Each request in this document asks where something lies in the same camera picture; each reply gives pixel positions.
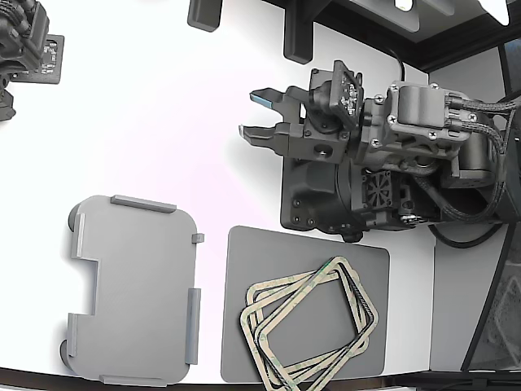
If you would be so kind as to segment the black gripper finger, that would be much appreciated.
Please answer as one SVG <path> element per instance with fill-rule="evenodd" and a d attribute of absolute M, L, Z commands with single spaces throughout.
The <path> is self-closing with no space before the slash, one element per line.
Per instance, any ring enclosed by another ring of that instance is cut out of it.
<path fill-rule="evenodd" d="M 254 103 L 280 114 L 284 122 L 300 122 L 300 99 L 302 89 L 290 86 L 285 92 L 273 88 L 252 91 L 249 96 Z"/>
<path fill-rule="evenodd" d="M 279 122 L 273 127 L 239 125 L 239 135 L 253 147 L 272 150 L 276 155 L 289 156 L 290 141 L 303 136 L 302 125 Z"/>

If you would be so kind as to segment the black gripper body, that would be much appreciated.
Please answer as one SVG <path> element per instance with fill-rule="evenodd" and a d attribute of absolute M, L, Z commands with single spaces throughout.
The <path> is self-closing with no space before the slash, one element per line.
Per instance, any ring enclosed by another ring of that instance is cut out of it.
<path fill-rule="evenodd" d="M 331 111 L 328 103 L 305 105 L 303 124 L 290 124 L 287 155 L 293 159 L 340 164 L 359 146 L 364 103 L 358 103 L 352 116 L 344 107 Z"/>

